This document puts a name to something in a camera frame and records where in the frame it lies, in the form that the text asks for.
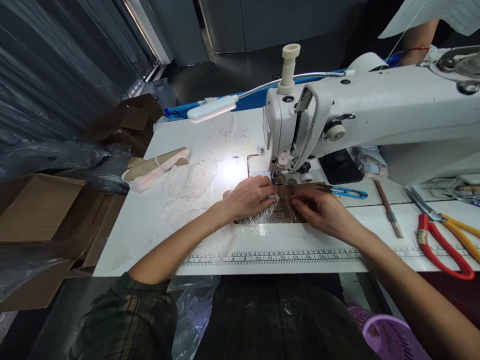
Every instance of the yellow-handled scissors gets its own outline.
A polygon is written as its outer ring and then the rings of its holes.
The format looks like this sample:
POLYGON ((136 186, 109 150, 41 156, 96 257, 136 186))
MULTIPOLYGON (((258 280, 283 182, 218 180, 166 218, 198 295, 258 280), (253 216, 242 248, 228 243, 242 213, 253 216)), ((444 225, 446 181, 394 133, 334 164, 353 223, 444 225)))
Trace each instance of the yellow-handled scissors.
POLYGON ((474 227, 471 227, 467 224, 464 224, 463 222, 455 220, 445 214, 441 213, 440 216, 445 219, 445 221, 443 221, 442 224, 448 230, 450 230, 450 232, 453 235, 455 235, 455 237, 463 245, 463 247, 468 251, 471 257, 474 258, 475 261, 480 264, 480 251, 475 247, 474 244, 472 244, 470 239, 461 231, 461 230, 464 230, 467 233, 470 233, 473 236, 476 236, 477 238, 480 239, 480 230, 474 227))
POLYGON ((417 206, 423 210, 425 214, 428 214, 432 221, 438 221, 442 223, 450 232, 457 238, 457 240, 468 251, 472 258, 480 264, 480 251, 472 244, 470 239, 461 231, 464 230, 473 236, 480 239, 480 230, 471 227, 463 222, 455 220, 445 214, 437 213, 422 199, 422 197, 411 186, 405 186, 407 195, 417 204, 417 206))

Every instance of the plastic basket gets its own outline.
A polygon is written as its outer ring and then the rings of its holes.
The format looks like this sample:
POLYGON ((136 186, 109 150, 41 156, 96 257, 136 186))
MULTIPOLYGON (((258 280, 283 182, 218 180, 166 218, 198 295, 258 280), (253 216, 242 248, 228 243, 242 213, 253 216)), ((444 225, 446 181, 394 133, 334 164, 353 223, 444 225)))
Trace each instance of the plastic basket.
POLYGON ((429 360, 410 327, 396 317, 349 306, 368 345, 383 360, 429 360))

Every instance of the shirt sleeve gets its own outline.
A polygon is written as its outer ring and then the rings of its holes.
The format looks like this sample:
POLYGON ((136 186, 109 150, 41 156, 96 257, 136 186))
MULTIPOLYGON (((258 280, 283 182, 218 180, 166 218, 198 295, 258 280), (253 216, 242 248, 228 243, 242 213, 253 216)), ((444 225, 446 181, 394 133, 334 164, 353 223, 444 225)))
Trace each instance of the shirt sleeve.
POLYGON ((69 359, 171 359, 177 307, 168 283, 148 285, 124 273, 81 319, 69 359))

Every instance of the curtain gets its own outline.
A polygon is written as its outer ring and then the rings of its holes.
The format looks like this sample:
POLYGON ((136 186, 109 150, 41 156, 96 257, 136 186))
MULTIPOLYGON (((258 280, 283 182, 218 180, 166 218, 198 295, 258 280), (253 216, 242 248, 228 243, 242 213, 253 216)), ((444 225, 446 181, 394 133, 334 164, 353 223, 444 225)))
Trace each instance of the curtain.
POLYGON ((75 139, 156 62, 123 0, 0 0, 0 146, 75 139))

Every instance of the person's left hand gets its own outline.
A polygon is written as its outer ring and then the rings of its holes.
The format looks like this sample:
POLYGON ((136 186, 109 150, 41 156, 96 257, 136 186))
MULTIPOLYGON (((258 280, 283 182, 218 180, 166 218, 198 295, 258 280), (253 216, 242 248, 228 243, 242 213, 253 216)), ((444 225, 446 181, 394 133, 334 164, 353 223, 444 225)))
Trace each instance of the person's left hand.
POLYGON ((225 191, 223 200, 219 201, 222 210, 227 214, 229 221, 233 222, 251 215, 256 215, 277 202, 268 195, 276 194, 270 179, 266 176, 249 177, 238 183, 232 191, 225 191))

